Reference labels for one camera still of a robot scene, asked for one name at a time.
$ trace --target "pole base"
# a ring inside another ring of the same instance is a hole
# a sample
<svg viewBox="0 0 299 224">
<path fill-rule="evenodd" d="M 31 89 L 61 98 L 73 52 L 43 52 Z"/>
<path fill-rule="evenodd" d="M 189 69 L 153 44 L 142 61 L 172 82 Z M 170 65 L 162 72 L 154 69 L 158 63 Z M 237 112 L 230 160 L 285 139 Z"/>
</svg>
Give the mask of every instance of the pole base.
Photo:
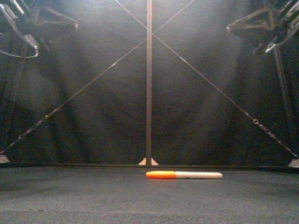
<svg viewBox="0 0 299 224">
<path fill-rule="evenodd" d="M 145 165 L 145 158 L 142 159 L 142 161 L 138 163 L 138 165 Z M 154 160 L 150 158 L 150 165 L 158 165 Z"/>
<path fill-rule="evenodd" d="M 7 160 L 5 155 L 0 155 L 0 164 L 9 163 L 10 161 Z"/>
<path fill-rule="evenodd" d="M 288 166 L 293 168 L 299 168 L 299 159 L 293 159 Z"/>
</svg>

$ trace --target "black backdrop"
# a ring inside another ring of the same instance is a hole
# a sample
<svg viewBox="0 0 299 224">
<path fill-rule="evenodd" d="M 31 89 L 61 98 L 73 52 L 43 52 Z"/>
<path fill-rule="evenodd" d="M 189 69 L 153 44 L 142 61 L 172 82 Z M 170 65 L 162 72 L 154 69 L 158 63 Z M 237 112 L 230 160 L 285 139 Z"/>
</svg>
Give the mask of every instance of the black backdrop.
<svg viewBox="0 0 299 224">
<path fill-rule="evenodd" d="M 153 0 L 153 31 L 188 2 Z M 194 0 L 156 36 L 289 145 L 273 55 L 252 55 L 225 29 L 261 6 L 252 2 Z M 145 42 L 121 57 L 146 32 L 120 4 L 145 26 L 145 0 L 38 3 L 78 20 L 78 29 L 23 62 L 18 76 L 19 61 L 0 56 L 2 147 L 102 75 L 6 156 L 14 162 L 136 165 L 145 157 Z M 15 42 L 1 38 L 1 47 L 17 52 Z M 152 155 L 160 165 L 289 163 L 289 153 L 156 38 L 152 69 Z"/>
</svg>

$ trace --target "black floor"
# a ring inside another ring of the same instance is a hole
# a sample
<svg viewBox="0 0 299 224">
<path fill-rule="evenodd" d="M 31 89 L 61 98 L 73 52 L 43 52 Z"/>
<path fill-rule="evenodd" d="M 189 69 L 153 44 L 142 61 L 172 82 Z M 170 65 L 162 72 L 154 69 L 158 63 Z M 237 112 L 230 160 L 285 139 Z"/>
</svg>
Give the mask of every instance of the black floor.
<svg viewBox="0 0 299 224">
<path fill-rule="evenodd" d="M 0 223 L 299 223 L 299 175 L 222 171 L 157 180 L 146 169 L 0 169 Z"/>
</svg>

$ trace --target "wire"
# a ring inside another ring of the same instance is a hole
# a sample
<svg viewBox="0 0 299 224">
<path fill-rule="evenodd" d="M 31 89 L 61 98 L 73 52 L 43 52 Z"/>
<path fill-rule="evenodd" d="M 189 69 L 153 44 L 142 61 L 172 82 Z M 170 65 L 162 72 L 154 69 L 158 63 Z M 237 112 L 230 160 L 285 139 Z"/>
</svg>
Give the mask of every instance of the wire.
<svg viewBox="0 0 299 224">
<path fill-rule="evenodd" d="M 11 54 L 9 52 L 3 52 L 1 50 L 0 50 L 0 53 L 6 55 L 6 56 L 9 56 L 9 57 L 14 57 L 17 59 L 33 59 L 33 58 L 35 58 L 38 56 L 38 51 L 35 49 L 33 49 L 33 50 L 34 50 L 34 55 L 31 55 L 31 56 L 14 55 L 14 54 Z"/>
</svg>

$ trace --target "orange marker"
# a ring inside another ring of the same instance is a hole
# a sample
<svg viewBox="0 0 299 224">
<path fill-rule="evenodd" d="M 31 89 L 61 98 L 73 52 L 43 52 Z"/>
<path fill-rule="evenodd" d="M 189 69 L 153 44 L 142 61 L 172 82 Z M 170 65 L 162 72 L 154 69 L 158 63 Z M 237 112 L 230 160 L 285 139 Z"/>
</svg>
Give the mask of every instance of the orange marker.
<svg viewBox="0 0 299 224">
<path fill-rule="evenodd" d="M 149 171 L 145 173 L 149 179 L 221 179 L 218 172 L 201 171 Z"/>
</svg>

